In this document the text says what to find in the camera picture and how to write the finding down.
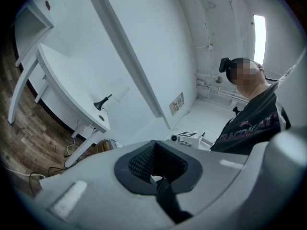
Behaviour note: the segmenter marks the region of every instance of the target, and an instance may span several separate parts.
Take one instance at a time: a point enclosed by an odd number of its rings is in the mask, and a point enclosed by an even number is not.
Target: man
[[[226,124],[211,151],[249,155],[255,144],[269,141],[280,132],[274,93],[278,81],[268,84],[263,66],[246,58],[229,60],[226,75],[249,103]],[[284,111],[282,116],[288,128],[290,123]]]

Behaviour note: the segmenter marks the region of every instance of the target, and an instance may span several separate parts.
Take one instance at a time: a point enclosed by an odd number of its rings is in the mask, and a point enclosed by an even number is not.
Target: black desk lamp
[[[105,99],[103,99],[100,102],[94,102],[94,106],[101,111],[102,105],[111,97],[113,96],[115,98],[115,100],[117,100],[118,102],[121,101],[121,99],[125,96],[125,94],[129,91],[129,87],[127,85],[125,85],[124,80],[123,79],[119,79],[116,80],[114,82],[112,82],[109,85],[109,89],[111,90],[111,94],[106,97]]]

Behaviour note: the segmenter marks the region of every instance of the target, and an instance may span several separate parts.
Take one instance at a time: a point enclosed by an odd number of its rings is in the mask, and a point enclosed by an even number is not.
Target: white machine
[[[188,147],[193,147],[196,149],[199,149],[200,142],[202,138],[204,137],[205,133],[203,133],[201,136],[198,133],[194,132],[182,132],[178,135],[171,135],[171,141],[179,144],[184,145]]]

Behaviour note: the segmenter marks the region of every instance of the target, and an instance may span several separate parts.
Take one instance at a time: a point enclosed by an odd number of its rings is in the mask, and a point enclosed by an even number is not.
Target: black graphic t-shirt
[[[228,122],[221,135],[211,147],[211,151],[249,155],[253,146],[270,140],[280,132],[274,91],[278,82],[253,98],[235,119]],[[284,110],[286,128],[290,126]]]

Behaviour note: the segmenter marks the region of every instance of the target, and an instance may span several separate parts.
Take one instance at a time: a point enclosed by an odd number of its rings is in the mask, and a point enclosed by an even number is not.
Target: white desk
[[[78,67],[90,70],[90,66],[85,65],[84,62],[72,60],[40,43],[37,60],[28,69],[24,69],[15,87],[9,112],[10,123],[14,121],[23,87],[37,63],[45,73],[46,84],[35,101],[37,102],[45,89],[50,87],[59,100],[68,104],[81,117],[81,123],[77,129],[84,125],[92,125],[96,128],[96,131],[65,162],[65,167],[70,167],[93,143],[97,142],[99,132],[105,133],[110,130],[108,117],[104,110],[99,111],[95,108],[94,102],[98,100],[92,97],[95,96],[93,91],[75,71]]]

